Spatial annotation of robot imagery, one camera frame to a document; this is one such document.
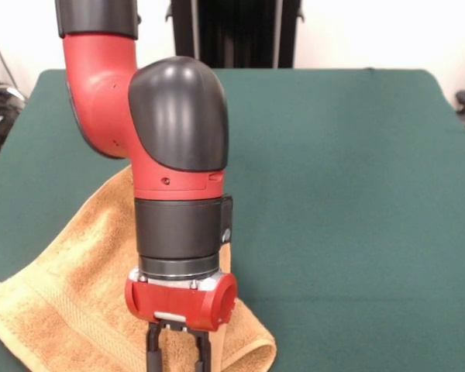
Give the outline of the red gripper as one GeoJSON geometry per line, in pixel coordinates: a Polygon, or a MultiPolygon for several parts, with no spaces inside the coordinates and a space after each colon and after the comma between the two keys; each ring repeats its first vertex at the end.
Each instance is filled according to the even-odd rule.
{"type": "Polygon", "coordinates": [[[125,287],[126,306],[132,315],[149,322],[146,371],[163,371],[158,322],[171,321],[198,330],[193,332],[198,350],[195,371],[210,372],[208,332],[229,322],[237,295],[237,280],[231,273],[184,281],[161,281],[131,273],[125,287]]]}

